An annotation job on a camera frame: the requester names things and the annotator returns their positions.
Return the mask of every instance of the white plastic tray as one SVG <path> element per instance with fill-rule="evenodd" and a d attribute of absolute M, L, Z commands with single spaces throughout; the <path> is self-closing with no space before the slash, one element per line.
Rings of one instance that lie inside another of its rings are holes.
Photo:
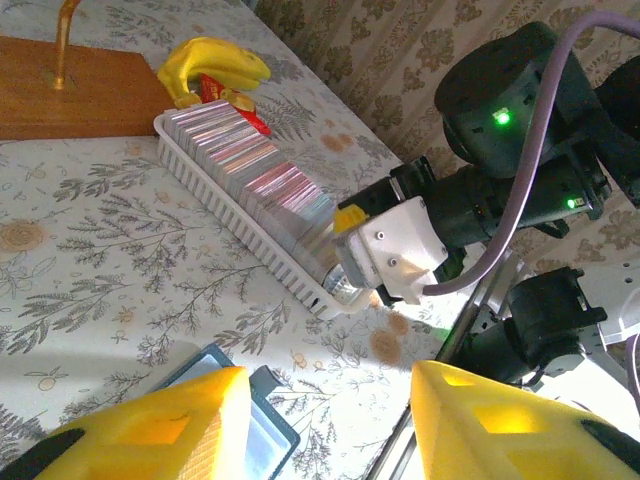
<path fill-rule="evenodd" d="M 359 312 L 369 305 L 371 290 L 363 290 L 350 305 L 343 305 L 319 285 L 273 240 L 164 130 L 164 115 L 153 126 L 160 135 L 158 158 L 224 226 L 317 317 L 328 320 L 341 313 Z"/>

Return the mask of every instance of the yellow plastic part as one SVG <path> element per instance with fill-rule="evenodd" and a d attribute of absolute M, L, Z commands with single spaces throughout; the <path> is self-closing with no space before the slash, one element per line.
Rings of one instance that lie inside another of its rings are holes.
<path fill-rule="evenodd" d="M 271 70 L 256 54 L 234 43 L 212 37 L 196 37 L 180 44 L 158 70 L 178 108 L 200 101 L 189 91 L 189 80 L 200 74 L 215 78 L 225 87 L 251 90 L 271 77 Z"/>
<path fill-rule="evenodd" d="M 333 231 L 334 233 L 342 233 L 350 228 L 356 227 L 369 218 L 369 214 L 365 213 L 358 205 L 351 204 L 344 208 L 336 209 L 336 213 L 333 216 Z"/>
<path fill-rule="evenodd" d="M 603 420 L 438 362 L 417 362 L 411 411 L 428 480 L 637 480 L 580 425 Z"/>
<path fill-rule="evenodd" d="M 250 417 L 247 371 L 223 368 L 64 425 L 85 434 L 36 478 L 241 478 Z"/>

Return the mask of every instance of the floral tablecloth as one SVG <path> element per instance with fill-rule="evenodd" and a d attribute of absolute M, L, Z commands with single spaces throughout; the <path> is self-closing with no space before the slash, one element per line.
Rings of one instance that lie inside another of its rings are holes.
<path fill-rule="evenodd" d="M 53 40 L 58 3 L 0 0 L 0 33 Z M 398 164 L 239 0 L 85 0 L 71 40 L 138 51 L 157 68 L 197 35 L 270 65 L 251 92 L 258 112 L 336 199 Z M 286 385 L 271 401 L 302 442 L 282 478 L 362 478 L 406 405 L 411 364 L 435 355 L 464 296 L 314 318 L 158 164 L 156 145 L 0 144 L 0 465 L 217 342 Z"/>

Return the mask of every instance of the patterned wallpaper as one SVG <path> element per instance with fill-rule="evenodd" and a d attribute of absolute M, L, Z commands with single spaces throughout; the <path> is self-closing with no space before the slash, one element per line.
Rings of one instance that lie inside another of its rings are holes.
<path fill-rule="evenodd" d="M 433 106 L 448 69 L 527 22 L 542 20 L 562 33 L 594 8 L 640 19 L 640 2 L 633 0 L 260 0 L 256 14 L 402 160 L 426 152 L 436 174 L 445 176 L 462 165 Z M 574 51 L 598 85 L 640 54 L 640 42 L 591 29 Z M 515 248 L 540 271 L 636 254 L 640 214 L 620 197 L 614 194 L 598 222 L 572 218 L 570 239 L 527 230 Z"/>

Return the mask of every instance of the red package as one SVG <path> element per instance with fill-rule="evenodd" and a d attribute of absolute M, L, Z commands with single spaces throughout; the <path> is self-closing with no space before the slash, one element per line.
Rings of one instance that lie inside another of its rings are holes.
<path fill-rule="evenodd" d="M 255 105 L 244 93 L 226 88 L 216 79 L 208 75 L 200 75 L 200 98 L 202 103 L 209 103 L 221 98 L 227 100 L 258 132 L 263 135 L 271 135 L 269 126 L 258 118 Z"/>

